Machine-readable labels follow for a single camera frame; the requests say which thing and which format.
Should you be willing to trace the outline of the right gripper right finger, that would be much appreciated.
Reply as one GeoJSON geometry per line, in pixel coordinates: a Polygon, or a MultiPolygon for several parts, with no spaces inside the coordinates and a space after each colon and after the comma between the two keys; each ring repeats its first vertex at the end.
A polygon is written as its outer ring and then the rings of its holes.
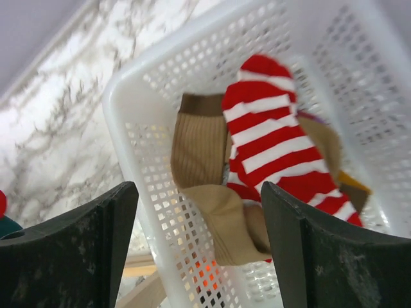
{"type": "Polygon", "coordinates": [[[284,307],[409,307],[410,240],[326,214],[265,182],[261,200],[284,307]]]}

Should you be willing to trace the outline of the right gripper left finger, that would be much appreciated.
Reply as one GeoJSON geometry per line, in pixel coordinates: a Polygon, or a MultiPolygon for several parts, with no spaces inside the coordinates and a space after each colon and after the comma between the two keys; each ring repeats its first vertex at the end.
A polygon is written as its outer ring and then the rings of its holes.
{"type": "Polygon", "coordinates": [[[1,238],[1,307],[114,307],[138,198],[123,182],[1,238]]]}

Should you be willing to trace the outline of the wooden hanger rack frame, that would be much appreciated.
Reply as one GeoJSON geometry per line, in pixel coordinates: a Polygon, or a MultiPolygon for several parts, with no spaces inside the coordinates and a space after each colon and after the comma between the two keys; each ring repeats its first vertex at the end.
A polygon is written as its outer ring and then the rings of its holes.
{"type": "Polygon", "coordinates": [[[126,258],[123,278],[136,277],[145,277],[145,279],[122,296],[117,301],[116,307],[160,307],[166,298],[166,292],[151,254],[131,255],[126,258]]]}

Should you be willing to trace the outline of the red white striped sock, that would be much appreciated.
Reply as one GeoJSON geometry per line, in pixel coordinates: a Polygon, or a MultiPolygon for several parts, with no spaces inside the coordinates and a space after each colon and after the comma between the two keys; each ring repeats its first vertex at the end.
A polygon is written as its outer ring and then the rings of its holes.
{"type": "Polygon", "coordinates": [[[222,110],[232,140],[227,186],[246,205],[259,205],[263,183],[272,182],[312,207],[362,225],[297,120],[295,83],[285,66],[251,56],[228,86],[222,110]]]}

